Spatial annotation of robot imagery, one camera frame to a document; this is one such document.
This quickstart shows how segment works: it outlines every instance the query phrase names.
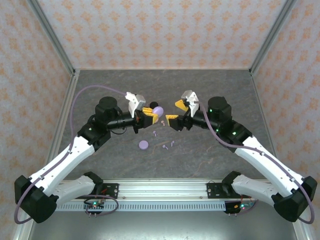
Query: white plastic arm link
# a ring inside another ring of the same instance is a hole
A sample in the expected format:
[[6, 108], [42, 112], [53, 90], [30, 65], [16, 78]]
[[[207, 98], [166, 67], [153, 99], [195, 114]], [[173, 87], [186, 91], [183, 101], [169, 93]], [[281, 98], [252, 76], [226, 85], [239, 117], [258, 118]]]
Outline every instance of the white plastic arm link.
[[62, 157], [69, 150], [68, 145], [60, 154], [55, 157], [48, 165], [43, 167], [41, 170], [32, 174], [31, 182], [33, 183], [36, 179], [42, 178], [38, 181], [35, 186], [37, 188], [42, 187], [44, 194], [50, 196], [56, 187], [60, 184], [60, 182], [83, 160], [92, 155], [95, 152], [95, 148], [92, 145], [88, 144], [88, 140], [83, 138], [82, 136], [76, 136], [74, 138], [73, 147], [66, 157], [66, 159], [61, 162], [55, 169], [49, 172], [45, 177], [42, 177], [48, 169], [50, 169], [53, 165], [59, 162]]
[[273, 185], [250, 179], [243, 174], [237, 176], [233, 180], [231, 186], [237, 194], [250, 196], [254, 199], [263, 201], [272, 207], [274, 206], [274, 201], [271, 196], [278, 193]]
[[58, 196], [57, 207], [83, 195], [89, 195], [95, 188], [94, 181], [88, 176], [59, 185], [53, 192]]
[[[248, 137], [244, 142], [244, 146], [256, 148], [263, 152], [263, 154], [259, 154], [256, 151], [237, 148], [235, 150], [235, 154], [245, 159], [252, 166], [254, 166], [261, 174], [263, 174], [270, 183], [274, 186], [274, 188], [279, 192], [282, 197], [287, 197], [292, 194], [291, 190], [297, 190], [298, 186], [293, 182], [294, 179], [298, 181], [299, 184], [302, 184], [302, 176], [282, 162], [280, 162], [275, 156], [273, 156], [268, 150], [266, 150], [259, 141], [254, 137]], [[278, 162], [284, 169], [286, 169], [294, 179], [290, 179], [276, 164], [274, 164], [271, 160], [266, 158], [264, 155], [268, 154], [272, 157], [276, 162]]]
[[199, 101], [196, 93], [192, 90], [187, 90], [182, 94], [181, 99], [186, 100], [189, 103], [190, 115], [193, 118], [196, 111], [199, 109], [199, 103], [195, 103]]
[[134, 118], [135, 117], [135, 111], [136, 110], [142, 110], [142, 108], [145, 106], [146, 104], [146, 100], [144, 98], [144, 96], [142, 95], [135, 95], [131, 92], [126, 92], [125, 98], [127, 100], [129, 100], [129, 112], [131, 114], [131, 117]]

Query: enclosure wall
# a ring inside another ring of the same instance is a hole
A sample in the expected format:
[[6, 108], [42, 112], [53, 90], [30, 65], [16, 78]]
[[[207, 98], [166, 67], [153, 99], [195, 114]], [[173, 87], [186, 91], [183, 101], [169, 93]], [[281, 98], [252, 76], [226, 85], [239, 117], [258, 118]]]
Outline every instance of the enclosure wall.
[[45, 163], [70, 76], [26, 0], [1, 1], [0, 26], [0, 239], [12, 239], [14, 181]]
[[[320, 5], [297, 1], [254, 80], [278, 157], [320, 183]], [[313, 201], [320, 236], [320, 190]]]
[[249, 69], [285, 0], [39, 0], [81, 69]]

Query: metal frame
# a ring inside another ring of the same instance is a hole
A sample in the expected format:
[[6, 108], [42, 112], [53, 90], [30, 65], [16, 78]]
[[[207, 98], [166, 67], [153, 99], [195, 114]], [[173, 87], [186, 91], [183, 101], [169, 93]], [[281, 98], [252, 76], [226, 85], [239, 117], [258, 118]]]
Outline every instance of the metal frame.
[[[208, 199], [207, 197], [207, 188], [206, 183], [209, 181], [214, 181], [220, 183], [221, 179], [106, 179], [105, 183], [118, 183], [120, 185], [118, 192], [118, 200], [121, 203], [132, 203], [135, 202], [138, 204], [145, 204], [152, 202], [177, 202], [181, 205], [185, 204], [204, 204], [208, 201], [212, 203], [220, 203], [221, 201], [226, 201], [226, 199]], [[257, 179], [262, 183], [268, 183], [266, 179]], [[78, 203], [79, 200], [75, 199], [72, 202]], [[303, 216], [308, 218], [307, 209]], [[25, 219], [27, 215], [23, 212], [20, 218]], [[29, 238], [31, 229], [34, 221], [31, 220], [26, 224], [19, 225], [16, 233], [14, 235], [14, 240], [25, 240]], [[303, 224], [301, 221], [292, 223], [295, 234], [298, 240], [315, 240], [316, 238], [312, 236], [310, 228]]]
[[52, 28], [51, 24], [49, 23], [41, 5], [39, 4], [38, 0], [27, 0], [30, 7], [32, 8], [34, 14], [37, 16], [40, 24], [42, 25], [44, 31], [46, 32], [47, 36], [49, 37], [50, 41], [53, 44], [56, 52], [58, 53], [59, 57], [61, 58], [65, 68], [69, 72], [69, 74], [73, 74], [75, 69], [69, 60], [68, 55], [66, 54], [62, 44], [60, 43], [57, 35], [55, 34], [54, 29]]
[[[58, 155], [60, 143], [62, 140], [64, 128], [68, 119], [69, 109], [73, 100], [73, 96], [75, 93], [78, 77], [79, 77], [79, 70], [75, 70], [71, 64], [71, 61], [66, 54], [65, 50], [63, 49], [57, 35], [55, 34], [51, 24], [49, 23], [47, 17], [45, 16], [44, 11], [41, 8], [38, 0], [27, 0], [30, 7], [34, 11], [35, 15], [37, 16], [38, 20], [40, 21], [42, 27], [44, 28], [45, 32], [47, 33], [50, 41], [52, 42], [54, 48], [56, 49], [59, 57], [61, 58], [64, 66], [71, 74], [71, 79], [69, 82], [69, 86], [67, 88], [66, 94], [64, 96], [63, 106], [60, 111], [59, 120], [56, 126], [55, 135], [52, 140], [51, 148], [49, 150], [47, 161], [50, 162], [55, 156]], [[268, 50], [270, 49], [272, 43], [277, 37], [278, 32], [280, 31], [281, 27], [283, 26], [286, 18], [291, 12], [292, 7], [296, 3], [297, 0], [287, 0], [280, 11], [279, 16], [277, 17], [275, 23], [273, 24], [268, 36], [266, 37], [261, 49], [259, 50], [255, 60], [253, 61], [252, 67], [249, 69], [250, 74], [253, 74], [259, 68], [261, 62], [263, 61], [264, 57], [266, 56]], [[277, 156], [277, 152], [274, 148], [274, 140], [269, 132], [268, 125], [266, 123], [266, 118], [260, 103], [259, 94], [256, 89], [256, 85], [252, 78], [252, 84], [254, 86], [254, 90], [256, 92], [256, 96], [258, 99], [258, 104], [262, 113], [263, 121], [266, 126], [268, 138], [271, 142], [272, 150]], [[192, 201], [208, 201], [207, 192], [206, 192], [206, 184], [210, 179], [112, 179], [112, 180], [105, 180], [105, 182], [117, 182], [121, 184], [122, 190], [119, 192], [118, 197], [121, 199], [122, 202], [126, 201], [181, 201], [182, 199], [186, 202]], [[26, 219], [28, 215], [22, 211], [20, 214], [21, 219]], [[309, 209], [307, 209], [303, 214], [302, 217], [308, 219], [309, 216]], [[28, 239], [31, 233], [31, 229], [33, 226], [34, 221], [31, 220], [28, 223], [23, 225], [18, 225], [14, 240], [24, 240]], [[296, 233], [296, 237], [298, 240], [313, 240], [316, 239], [310, 227], [306, 224], [303, 224], [301, 221], [297, 221], [293, 223], [293, 227]]]
[[59, 147], [62, 140], [62, 136], [64, 134], [65, 126], [67, 123], [70, 106], [76, 90], [79, 72], [80, 72], [79, 70], [76, 70], [75, 73], [70, 78], [69, 85], [64, 95], [63, 104], [60, 110], [58, 122], [55, 127], [55, 134], [53, 136], [51, 147], [45, 161], [46, 164], [49, 163], [52, 159], [54, 159], [59, 153]]
[[295, 5], [297, 0], [287, 0], [283, 5], [279, 16], [275, 20], [270, 32], [268, 33], [262, 47], [260, 48], [257, 56], [255, 57], [252, 67], [249, 69], [251, 76], [258, 70], [261, 62], [267, 55], [269, 48], [271, 47], [272, 43], [276, 39], [281, 27], [283, 26], [284, 22], [286, 21], [287, 17], [289, 16], [291, 9]]

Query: gray marble surface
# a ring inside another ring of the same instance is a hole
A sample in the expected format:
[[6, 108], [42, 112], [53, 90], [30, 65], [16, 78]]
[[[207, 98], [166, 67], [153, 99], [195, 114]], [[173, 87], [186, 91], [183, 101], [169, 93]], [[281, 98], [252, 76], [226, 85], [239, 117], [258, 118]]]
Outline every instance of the gray marble surface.
[[[232, 106], [232, 116], [247, 127], [271, 151], [267, 131], [257, 97], [247, 70], [81, 70], [75, 92], [83, 87], [100, 84], [122, 92], [143, 95], [149, 104], [156, 101], [165, 114], [180, 114], [175, 107], [185, 90], [196, 92], [207, 105], [213, 96], [224, 96]], [[73, 125], [77, 132], [95, 113], [95, 106], [105, 96], [115, 97], [126, 112], [128, 101], [118, 93], [91, 88], [79, 96], [74, 108]], [[223, 179], [231, 171], [250, 178], [263, 178], [249, 163], [222, 147], [208, 130], [194, 126], [190, 131], [176, 132], [160, 121], [135, 134], [128, 128], [123, 135], [111, 139], [97, 152], [80, 163], [68, 179], [93, 171], [103, 179], [109, 178], [213, 178]], [[69, 120], [60, 151], [70, 142]], [[146, 140], [147, 150], [138, 144]]]

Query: black cable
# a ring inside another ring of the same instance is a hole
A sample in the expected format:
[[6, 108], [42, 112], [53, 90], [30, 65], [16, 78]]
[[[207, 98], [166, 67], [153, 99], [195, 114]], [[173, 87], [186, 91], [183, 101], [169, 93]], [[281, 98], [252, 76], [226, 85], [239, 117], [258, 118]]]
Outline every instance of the black cable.
[[[115, 198], [113, 198], [112, 196], [91, 195], [91, 194], [90, 194], [90, 195], [84, 195], [83, 197], [95, 197], [95, 198], [111, 199], [111, 200], [113, 200], [113, 201], [115, 202], [116, 206], [115, 206], [115, 208], [114, 208], [113, 210], [107, 211], [107, 212], [101, 212], [101, 213], [95, 215], [95, 217], [101, 217], [101, 216], [104, 216], [104, 215], [112, 214], [112, 213], [114, 213], [114, 212], [119, 208], [119, 202], [118, 202]], [[90, 207], [90, 205], [88, 205], [88, 206], [85, 208], [85, 213], [86, 213], [87, 215], [89, 215], [89, 217], [90, 217], [90, 215], [91, 215], [92, 213], [89, 213], [89, 207]]]
[[116, 135], [122, 135], [122, 134], [124, 134], [126, 131], [127, 131], [127, 127], [125, 128], [125, 130], [124, 130], [124, 132], [121, 132], [121, 133], [117, 133], [117, 132], [114, 132], [114, 131], [112, 131], [112, 130], [110, 130], [110, 132], [112, 132], [113, 134], [116, 134]]
[[96, 116], [96, 115], [91, 115], [91, 116], [89, 117], [87, 123], [88, 123], [88, 124], [91, 124], [91, 123], [93, 122], [95, 116]]
[[84, 203], [84, 204], [87, 204], [87, 205], [91, 205], [92, 202], [88, 202], [88, 201], [90, 201], [90, 200], [95, 200], [95, 202], [98, 202], [98, 200], [100, 200], [100, 199], [89, 198], [89, 199], [84, 200], [83, 203]]

